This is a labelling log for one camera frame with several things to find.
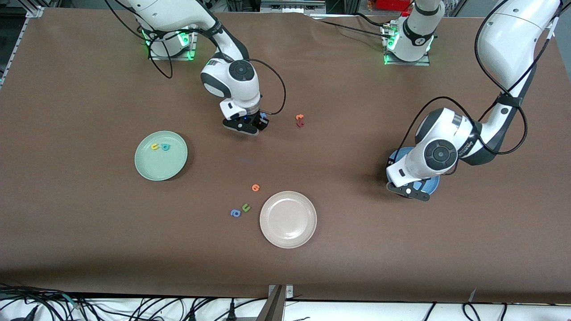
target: blue plate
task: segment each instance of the blue plate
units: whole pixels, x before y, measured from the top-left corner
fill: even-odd
[[[395,162],[398,162],[401,158],[404,157],[404,155],[407,155],[411,150],[412,150],[412,147],[401,148],[399,151],[399,156],[397,156]],[[389,158],[394,159],[395,154],[396,154],[396,150],[391,154],[391,156],[389,156]],[[388,174],[387,174],[387,178],[388,178],[389,182],[391,182],[391,178],[389,177]],[[440,183],[440,175],[436,175],[431,179],[427,179],[427,182],[421,188],[421,191],[427,193],[428,195],[432,195],[432,193],[434,193],[434,191],[436,191],[436,188],[438,187],[438,183]],[[420,183],[420,182],[414,182],[414,183],[412,183],[412,186],[414,186],[414,188],[416,188],[418,190],[420,188],[421,184],[422,183]]]

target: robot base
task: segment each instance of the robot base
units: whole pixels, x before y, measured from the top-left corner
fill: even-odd
[[[389,45],[395,40],[398,30],[398,25],[396,20],[391,20],[390,23],[385,23],[381,28],[381,34],[388,34],[391,38],[383,37],[383,55],[385,65],[403,65],[403,66],[430,66],[430,59],[428,58],[428,52],[426,52],[422,58],[417,61],[404,61],[399,59],[395,54],[388,49]]]
[[[184,47],[182,49],[182,51],[180,51],[179,53],[177,53],[176,55],[171,57],[170,60],[172,60],[172,61],[193,61],[194,56],[196,54],[196,43],[198,41],[198,34],[197,33],[185,34],[185,35],[180,36],[179,39],[183,43],[188,43],[188,45],[186,45],[186,47]],[[159,56],[159,55],[155,54],[152,50],[151,50],[150,59],[155,60],[155,61],[158,61],[158,60],[168,61],[168,57]]]
[[[400,160],[404,155],[408,154],[412,150],[412,147],[403,147],[399,151],[397,159],[395,159],[396,150],[389,156],[387,161],[387,167]],[[413,198],[422,200],[424,202],[430,200],[430,195],[436,191],[438,188],[438,183],[440,183],[440,176],[435,176],[429,179],[423,179],[417,182],[412,182],[405,184],[400,187],[396,187],[391,178],[387,175],[389,182],[387,183],[387,190],[397,193],[406,198]]]

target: bracket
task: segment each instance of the bracket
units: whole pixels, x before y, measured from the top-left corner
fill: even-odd
[[[25,6],[24,9],[26,9],[27,13],[26,13],[26,18],[39,18],[42,16],[43,14],[43,7],[41,6]]]
[[[270,295],[272,295],[272,291],[274,290],[275,287],[276,287],[276,286],[274,286],[274,285],[269,286],[269,288],[268,288],[268,297],[269,297]],[[286,298],[286,299],[291,299],[291,298],[293,298],[293,284],[286,284],[286,285],[285,285],[285,298]]]

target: black cable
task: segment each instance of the black cable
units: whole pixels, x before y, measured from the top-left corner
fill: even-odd
[[[115,16],[115,18],[117,18],[117,20],[119,20],[119,22],[125,27],[127,28],[127,30],[129,30],[132,34],[134,34],[137,38],[142,39],[144,41],[146,41],[147,39],[143,36],[141,36],[140,34],[136,33],[135,31],[133,31],[133,29],[129,28],[129,26],[127,26],[126,23],[123,22],[123,20],[119,17],[119,15],[115,12],[115,10],[111,7],[111,5],[109,4],[108,0],[103,0],[105,1],[105,4],[107,5],[107,7],[109,8],[109,10],[111,10],[111,12],[113,13],[113,15]]]
[[[474,122],[474,119],[470,116],[470,113],[468,113],[468,111],[462,106],[460,105],[460,103],[458,103],[456,100],[448,97],[448,96],[439,96],[436,98],[431,99],[428,103],[426,103],[426,105],[424,105],[420,111],[416,114],[414,120],[412,121],[411,125],[408,127],[407,133],[404,135],[403,141],[400,143],[399,148],[397,148],[396,153],[395,153],[395,157],[394,157],[394,161],[396,161],[397,156],[399,154],[399,151],[401,148],[403,148],[404,142],[406,141],[408,135],[410,134],[412,127],[415,125],[416,120],[418,119],[418,117],[420,116],[420,114],[422,114],[422,112],[434,101],[439,100],[439,99],[446,99],[448,101],[451,101],[452,103],[454,103],[468,118],[468,120],[470,121],[470,123],[472,124],[473,128],[476,128],[476,124]],[[489,151],[490,153],[494,154],[494,155],[506,155],[506,154],[510,154],[513,153],[514,151],[516,151],[518,148],[520,148],[520,146],[524,143],[525,138],[528,135],[528,120],[527,117],[525,116],[525,113],[523,111],[523,109],[521,109],[521,107],[515,107],[521,114],[522,120],[524,122],[524,133],[520,139],[520,142],[512,149],[508,150],[508,151],[495,151],[493,149],[491,149],[486,143],[484,143],[482,137],[480,136],[480,134],[478,134],[478,141],[482,144],[482,147],[485,148],[487,151]]]
[[[471,303],[469,303],[469,302],[466,302],[466,303],[462,304],[462,312],[464,313],[464,316],[465,316],[468,320],[474,321],[472,318],[470,318],[470,317],[468,316],[468,313],[466,312],[466,306],[469,306],[470,308],[472,308],[472,311],[474,311],[474,314],[476,315],[476,319],[477,319],[478,321],[481,321],[481,320],[480,320],[480,316],[478,315],[478,312],[476,312],[476,308],[474,308],[474,306],[473,306]]]
[[[428,309],[427,315],[424,317],[423,321],[428,321],[428,318],[430,318],[430,314],[432,313],[432,310],[434,309],[435,306],[436,306],[436,301],[432,302],[432,305],[430,306],[430,309]]]
[[[482,121],[482,119],[484,118],[484,116],[486,116],[486,114],[492,110],[492,108],[494,108],[494,106],[496,105],[496,102],[493,102],[490,107],[488,107],[488,109],[486,109],[486,111],[484,111],[484,113],[482,114],[482,116],[480,116],[480,118],[478,119],[478,121]]]
[[[335,4],[333,6],[331,6],[331,9],[329,9],[329,11],[327,11],[325,14],[328,14],[330,12],[333,11],[333,9],[335,8],[335,6],[340,2],[341,0],[337,0],[337,2],[335,2]]]
[[[270,69],[271,71],[273,71],[274,74],[276,74],[276,76],[278,76],[278,78],[280,79],[280,82],[282,83],[282,87],[283,87],[283,89],[284,89],[284,100],[282,101],[282,106],[280,107],[280,109],[278,109],[278,111],[276,111],[276,112],[274,112],[274,113],[270,113],[269,111],[262,111],[263,113],[266,113],[266,114],[268,114],[268,115],[277,115],[277,114],[279,114],[279,113],[282,111],[282,109],[284,109],[284,106],[286,105],[286,100],[285,100],[285,99],[286,99],[286,95],[287,95],[287,92],[286,92],[286,84],[284,83],[284,80],[282,79],[282,76],[280,76],[280,74],[279,74],[274,68],[272,68],[272,66],[268,65],[267,63],[265,63],[265,62],[263,62],[263,61],[261,61],[261,60],[259,60],[259,59],[248,58],[248,59],[244,59],[244,60],[245,60],[245,61],[255,61],[255,62],[259,62],[259,63],[263,64],[264,66],[268,67],[268,69]]]
[[[209,304],[210,302],[217,300],[218,298],[207,298],[203,301],[201,301],[199,304],[197,304],[196,308],[194,309],[195,312],[198,311],[198,309],[202,308],[203,306]]]
[[[137,318],[141,317],[148,309],[150,309],[152,306],[154,306],[155,304],[161,302],[162,300],[166,300],[166,298],[159,298],[157,301],[149,304],[148,307],[146,307],[144,310],[139,309],[139,311],[137,312]]]
[[[12,301],[8,302],[8,304],[6,304],[5,306],[0,308],[0,311],[4,310],[5,307],[11,305],[12,303],[16,302],[16,301],[20,301],[20,299],[13,299]]]
[[[358,16],[360,16],[361,18],[365,19],[368,23],[370,23],[370,24],[372,24],[372,25],[374,25],[374,26],[377,26],[377,27],[382,27],[385,23],[391,22],[391,21],[389,20],[389,21],[387,21],[387,22],[378,23],[378,22],[375,22],[375,21],[369,19],[368,16],[366,16],[366,15],[360,13],[360,12],[352,13],[352,15],[358,15]]]
[[[521,81],[522,79],[525,78],[525,76],[531,71],[531,69],[533,67],[535,67],[537,61],[539,60],[539,58],[541,57],[541,55],[543,55],[543,51],[545,51],[545,48],[547,47],[547,44],[549,43],[549,38],[545,40],[545,43],[543,45],[543,48],[541,49],[541,51],[539,52],[539,54],[537,55],[537,57],[533,60],[533,63],[528,67],[527,71],[523,73],[523,75],[518,79],[518,81],[516,81],[511,87],[510,89],[506,89],[502,84],[500,84],[489,72],[488,70],[484,67],[484,65],[482,64],[482,61],[480,59],[480,55],[478,53],[478,41],[480,40],[480,34],[482,32],[482,29],[484,28],[484,26],[486,25],[486,23],[488,22],[488,20],[490,19],[490,17],[499,9],[501,8],[501,6],[503,6],[506,2],[508,2],[509,0],[503,0],[502,2],[500,2],[500,4],[498,4],[496,7],[494,7],[492,9],[492,11],[484,18],[484,21],[482,22],[482,24],[480,25],[480,27],[478,28],[478,32],[476,33],[476,39],[474,41],[474,55],[476,56],[476,62],[478,63],[478,65],[480,66],[480,68],[482,69],[482,71],[484,72],[484,74],[496,85],[498,86],[507,96],[512,97],[510,91],[516,87]],[[564,10],[563,8],[563,0],[560,0],[560,4],[559,7],[557,8],[557,11],[555,13],[555,16],[553,16],[552,20],[555,19],[556,17],[559,17],[561,15],[561,12]]]
[[[71,316],[71,314],[72,314],[73,311],[75,310],[75,305],[73,306],[73,308],[70,308],[70,303],[69,303],[69,302],[66,302],[66,307],[67,307],[67,310],[70,312],[69,315],[68,315],[67,318],[66,318],[66,321],[69,321],[69,320],[73,321],[73,317]]]
[[[107,313],[107,314],[118,315],[118,316],[124,316],[124,317],[127,317],[127,318],[131,317],[131,315],[129,315],[129,314],[125,314],[125,313],[121,313],[121,312],[112,312],[112,311],[109,311],[109,310],[107,310],[107,309],[104,309],[104,308],[98,306],[97,304],[91,304],[91,305],[93,305],[94,307],[100,309],[101,311],[103,311],[103,312],[105,312],[105,313]],[[151,321],[150,319],[138,318],[138,317],[135,317],[134,320]]]
[[[180,315],[179,321],[182,321],[184,319],[184,301],[180,300],[180,306],[181,306],[180,309],[182,310],[182,313]]]
[[[350,30],[358,31],[358,32],[360,32],[360,33],[378,35],[379,37],[383,37],[383,38],[390,38],[390,37],[391,37],[390,35],[374,33],[374,32],[366,31],[366,30],[363,30],[363,29],[357,29],[357,28],[353,28],[353,27],[349,27],[349,26],[340,25],[340,24],[334,23],[334,22],[323,21],[323,20],[320,20],[320,21],[323,22],[323,23],[326,23],[326,24],[328,24],[328,25],[337,26],[337,27],[341,27],[341,28],[345,28],[345,29],[350,29]]]
[[[176,303],[176,302],[178,302],[178,301],[181,301],[182,299],[183,299],[183,298],[177,298],[177,299],[174,299],[174,300],[170,301],[169,303],[165,304],[162,308],[156,310],[155,313],[153,313],[153,314],[149,317],[149,319],[150,319],[150,320],[154,320],[154,319],[155,319],[155,316],[156,316],[159,312],[163,311],[163,310],[164,310],[166,307],[168,307],[169,305],[171,305],[171,304],[173,304],[173,303]]]
[[[191,306],[191,310],[194,310],[194,304],[196,303],[196,301],[198,300],[198,298],[194,298],[194,300],[192,301],[192,306]]]
[[[59,314],[59,312],[54,307],[49,305],[45,300],[43,300],[40,296],[37,296],[35,293],[34,294],[30,293],[31,291],[29,291],[29,290],[26,290],[28,292],[25,292],[24,290],[26,289],[26,287],[21,287],[21,286],[14,287],[14,286],[9,286],[8,284],[4,284],[4,283],[0,283],[0,285],[2,285],[4,288],[8,288],[8,289],[11,289],[13,291],[20,293],[24,298],[32,299],[33,301],[38,302],[41,305],[45,306],[50,311],[52,321],[55,321],[55,316],[59,319],[59,321],[65,321],[62,318],[62,316]]]
[[[500,4],[498,4],[497,6],[495,6],[492,11],[490,11],[490,13],[484,18],[484,21],[482,22],[482,24],[480,25],[480,28],[478,28],[478,32],[476,33],[476,40],[474,41],[474,54],[476,55],[476,61],[478,62],[478,65],[480,66],[480,68],[482,69],[482,71],[484,72],[484,74],[494,83],[496,84],[496,86],[498,86],[506,95],[508,96],[512,96],[509,93],[509,90],[506,89],[502,84],[500,84],[494,77],[492,77],[492,75],[490,75],[490,73],[488,72],[488,70],[484,67],[484,65],[482,64],[482,61],[480,60],[480,54],[478,53],[478,40],[480,39],[480,33],[482,32],[482,29],[484,28],[484,26],[486,25],[486,23],[488,22],[488,19],[499,9],[501,8],[501,6],[503,6],[506,2],[508,2],[509,0],[502,0],[502,2],[500,2]]]
[[[244,306],[244,305],[246,305],[246,304],[248,304],[248,303],[252,303],[252,302],[254,302],[254,301],[259,301],[259,300],[266,300],[266,298],[252,299],[252,300],[249,300],[249,301],[240,303],[240,304],[238,304],[236,307],[234,307],[234,309],[237,309],[237,308],[239,308],[239,307],[241,307],[241,306]],[[229,312],[230,312],[230,311],[228,310],[228,311],[222,313],[222,315],[219,316],[218,318],[214,319],[214,321],[220,320],[220,319],[223,318],[225,315],[227,315]]]
[[[459,159],[456,160],[456,163],[454,164],[454,169],[451,172],[446,172],[446,173],[442,174],[442,176],[450,176],[450,175],[456,173],[456,169],[458,168],[458,161],[459,161]]]
[[[505,313],[508,312],[508,304],[504,302],[502,305],[504,306],[504,309],[501,312],[500,321],[504,321]]]

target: metal mounting plate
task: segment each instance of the metal mounting plate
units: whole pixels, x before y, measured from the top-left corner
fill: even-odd
[[[272,290],[275,288],[275,285],[271,285],[268,289],[268,296],[272,294]],[[286,284],[285,286],[285,298],[291,299],[293,298],[293,284]]]

